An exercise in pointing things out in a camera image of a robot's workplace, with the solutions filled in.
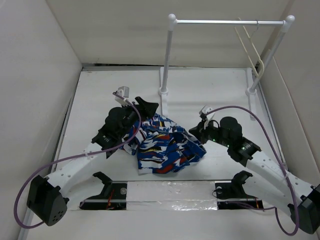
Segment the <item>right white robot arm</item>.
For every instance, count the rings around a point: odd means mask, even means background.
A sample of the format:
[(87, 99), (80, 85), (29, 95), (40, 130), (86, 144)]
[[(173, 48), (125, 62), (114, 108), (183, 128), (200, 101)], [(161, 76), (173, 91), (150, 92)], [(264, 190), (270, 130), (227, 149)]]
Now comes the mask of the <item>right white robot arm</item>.
[(231, 191), (237, 197), (257, 197), (284, 212), (299, 229), (314, 234), (320, 227), (320, 188), (301, 180), (267, 156), (261, 148), (242, 134), (234, 117), (224, 117), (219, 126), (202, 120), (189, 132), (202, 144), (213, 141), (227, 147), (232, 160), (245, 167), (237, 173)]

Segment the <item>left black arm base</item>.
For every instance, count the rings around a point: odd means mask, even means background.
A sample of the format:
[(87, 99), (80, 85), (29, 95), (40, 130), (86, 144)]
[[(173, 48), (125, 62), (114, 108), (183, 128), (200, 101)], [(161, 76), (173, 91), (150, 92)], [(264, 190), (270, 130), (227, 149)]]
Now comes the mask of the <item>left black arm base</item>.
[(127, 209), (127, 181), (113, 181), (102, 172), (93, 174), (103, 184), (99, 194), (91, 196), (79, 205), (81, 210), (122, 211)]

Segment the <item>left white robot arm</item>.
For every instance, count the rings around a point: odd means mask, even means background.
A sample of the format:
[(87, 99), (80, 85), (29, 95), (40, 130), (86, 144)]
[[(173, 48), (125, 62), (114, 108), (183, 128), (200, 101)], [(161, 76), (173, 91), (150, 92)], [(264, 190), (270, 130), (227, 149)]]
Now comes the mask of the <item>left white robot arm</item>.
[(111, 179), (102, 173), (102, 166), (113, 153), (125, 145), (130, 130), (138, 131), (142, 122), (152, 118), (159, 104), (141, 97), (130, 103), (116, 97), (120, 107), (112, 108), (91, 143), (83, 153), (67, 158), (68, 163), (45, 177), (36, 173), (29, 186), (27, 207), (43, 224), (53, 226), (66, 214), (68, 207), (85, 198), (111, 194)]

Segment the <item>cream plastic clothes hanger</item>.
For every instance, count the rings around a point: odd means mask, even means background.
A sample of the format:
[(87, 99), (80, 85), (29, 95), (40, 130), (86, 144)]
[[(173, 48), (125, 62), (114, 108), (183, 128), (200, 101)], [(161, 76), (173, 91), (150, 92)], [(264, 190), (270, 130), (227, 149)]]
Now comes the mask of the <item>cream plastic clothes hanger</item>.
[[(264, 75), (264, 73), (265, 73), (265, 63), (262, 60), (262, 58), (261, 58), (261, 56), (260, 56), (260, 54), (259, 54), (254, 42), (253, 42), (253, 35), (259, 29), (258, 21), (256, 20), (255, 22), (256, 22), (255, 25), (257, 25), (257, 27), (256, 27), (256, 30), (251, 35), (249, 34), (248, 30), (246, 29), (246, 27), (244, 25), (241, 26), (243, 31), (244, 31), (244, 33), (245, 33), (245, 36), (246, 36), (248, 42), (250, 43), (251, 50), (247, 49), (247, 47), (246, 47), (246, 45), (245, 45), (245, 43), (244, 43), (244, 41), (243, 41), (238, 29), (237, 29), (237, 27), (234, 26), (233, 28), (234, 28), (234, 31), (236, 33), (236, 36), (237, 36), (241, 46), (242, 46), (242, 49), (244, 50), (244, 53), (247, 56), (247, 59), (248, 59), (248, 62), (250, 63), (250, 66), (253, 67), (252, 70), (253, 70), (254, 76), (258, 80), (260, 80), (262, 78), (262, 76)], [(254, 64), (254, 61), (252, 59), (252, 54), (254, 54), (256, 56), (256, 60), (257, 60), (257, 64), (258, 65)]]

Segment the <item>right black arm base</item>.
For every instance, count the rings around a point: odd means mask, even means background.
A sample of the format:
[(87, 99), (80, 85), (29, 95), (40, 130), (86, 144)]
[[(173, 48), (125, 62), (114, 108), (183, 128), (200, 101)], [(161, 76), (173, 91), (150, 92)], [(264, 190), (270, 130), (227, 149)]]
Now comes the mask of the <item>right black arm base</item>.
[(217, 199), (218, 210), (263, 209), (263, 202), (245, 193), (243, 185), (253, 175), (247, 171), (237, 173), (231, 180), (216, 181), (212, 196)]

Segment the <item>blue patterned trousers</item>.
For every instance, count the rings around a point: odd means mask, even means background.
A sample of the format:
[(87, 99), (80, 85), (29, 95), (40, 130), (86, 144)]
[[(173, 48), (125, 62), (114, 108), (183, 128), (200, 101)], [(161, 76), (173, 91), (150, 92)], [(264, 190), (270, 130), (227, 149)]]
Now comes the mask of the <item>blue patterned trousers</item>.
[(122, 141), (134, 134), (121, 149), (136, 156), (140, 175), (176, 173), (198, 163), (207, 153), (200, 141), (183, 127), (157, 113), (141, 125), (135, 122)]

